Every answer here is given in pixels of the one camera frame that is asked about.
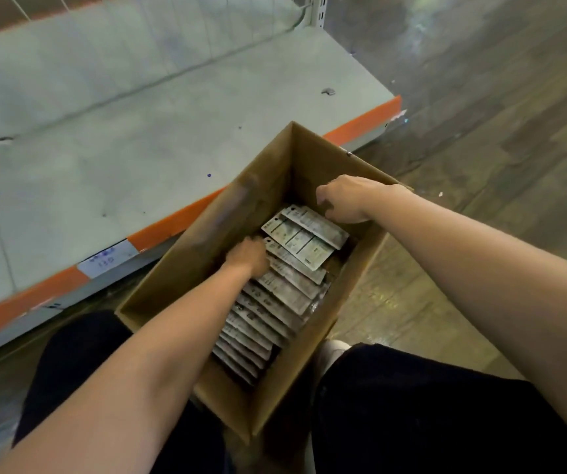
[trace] tiled floor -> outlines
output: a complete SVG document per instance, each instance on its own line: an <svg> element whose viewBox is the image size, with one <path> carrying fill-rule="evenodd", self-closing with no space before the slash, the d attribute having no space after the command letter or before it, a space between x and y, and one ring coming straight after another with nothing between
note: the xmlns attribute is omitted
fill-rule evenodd
<svg viewBox="0 0 567 474"><path fill-rule="evenodd" d="M567 258L567 0L330 0L326 29L408 110L363 159ZM44 329L0 353L0 452ZM332 336L518 376L391 239Z"/></svg>

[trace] floor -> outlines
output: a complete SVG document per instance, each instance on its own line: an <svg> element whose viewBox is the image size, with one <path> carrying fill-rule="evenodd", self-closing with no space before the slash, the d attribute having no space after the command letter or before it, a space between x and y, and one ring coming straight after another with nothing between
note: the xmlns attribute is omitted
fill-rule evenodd
<svg viewBox="0 0 567 474"><path fill-rule="evenodd" d="M567 258L567 0L330 0L325 28L407 109L363 159ZM0 453L55 326L0 352ZM332 337L519 376L392 240Z"/></svg>

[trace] person's arm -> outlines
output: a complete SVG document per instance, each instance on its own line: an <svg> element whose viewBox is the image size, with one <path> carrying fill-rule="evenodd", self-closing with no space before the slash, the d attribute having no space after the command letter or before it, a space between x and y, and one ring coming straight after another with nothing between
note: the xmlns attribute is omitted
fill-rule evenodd
<svg viewBox="0 0 567 474"><path fill-rule="evenodd" d="M0 474L143 474L189 399L233 301L268 270L245 239L224 265L150 320L0 463Z"/></svg>
<svg viewBox="0 0 567 474"><path fill-rule="evenodd" d="M316 195L328 218L396 238L567 422L567 261L403 186L340 176Z"/></svg>

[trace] right arm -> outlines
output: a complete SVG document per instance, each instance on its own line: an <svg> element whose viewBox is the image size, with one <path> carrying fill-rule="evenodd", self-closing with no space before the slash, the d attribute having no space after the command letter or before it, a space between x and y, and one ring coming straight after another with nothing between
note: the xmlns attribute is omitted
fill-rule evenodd
<svg viewBox="0 0 567 474"><path fill-rule="evenodd" d="M567 422L567 261L398 184L344 175L316 194L328 218L396 238Z"/></svg>

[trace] cardboard box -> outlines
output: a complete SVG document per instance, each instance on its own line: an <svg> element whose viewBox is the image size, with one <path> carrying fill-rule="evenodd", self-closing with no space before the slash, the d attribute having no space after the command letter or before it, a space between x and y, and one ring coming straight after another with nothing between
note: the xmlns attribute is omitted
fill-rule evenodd
<svg viewBox="0 0 567 474"><path fill-rule="evenodd" d="M136 331L170 303L208 278L243 237L256 234L285 203L316 204L316 187L341 174L385 184L395 179L292 122L262 150L176 241L117 310ZM274 360L252 392L245 391L209 358L194 388L196 396L241 439L262 430L382 245L374 223L343 225L355 245L319 308Z"/></svg>

